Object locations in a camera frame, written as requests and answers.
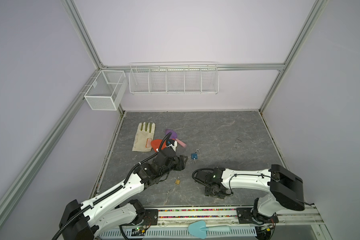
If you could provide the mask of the blue padlock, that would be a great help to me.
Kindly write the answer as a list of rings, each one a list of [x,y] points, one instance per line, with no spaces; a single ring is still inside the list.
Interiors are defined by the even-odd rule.
[[[191,159],[197,160],[200,153],[201,153],[200,150],[196,149],[195,152],[191,154]]]

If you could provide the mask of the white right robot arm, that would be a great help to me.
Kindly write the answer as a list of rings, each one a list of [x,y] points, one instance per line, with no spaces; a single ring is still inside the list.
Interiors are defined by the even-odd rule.
[[[281,165],[257,171],[201,168],[192,173],[192,178],[205,187],[205,196],[209,197],[224,199],[234,195],[233,189],[266,192],[254,200],[252,208],[237,209],[240,224],[278,223],[280,210],[305,210],[303,180]]]

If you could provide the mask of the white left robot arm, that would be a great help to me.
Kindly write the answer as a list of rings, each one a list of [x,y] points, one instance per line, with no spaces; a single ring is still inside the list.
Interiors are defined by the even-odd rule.
[[[134,165],[120,183],[104,193],[79,203],[67,204],[54,240],[94,240],[117,226],[141,224],[145,208],[132,197],[148,187],[163,182],[171,171],[182,171],[188,157],[177,156],[167,133],[157,152]]]

